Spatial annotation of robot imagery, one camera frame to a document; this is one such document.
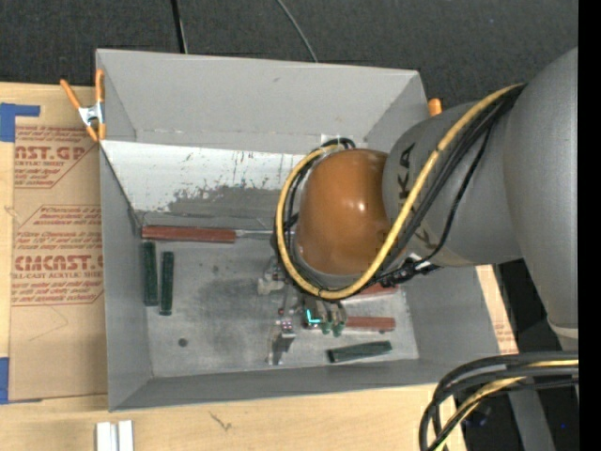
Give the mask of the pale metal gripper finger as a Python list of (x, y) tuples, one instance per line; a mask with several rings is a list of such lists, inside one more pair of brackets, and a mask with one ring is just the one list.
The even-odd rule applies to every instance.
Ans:
[(257, 280), (257, 294), (267, 296), (285, 286), (286, 272), (278, 257), (271, 257)]
[(268, 365), (281, 365), (297, 334), (290, 319), (277, 320), (268, 334)]

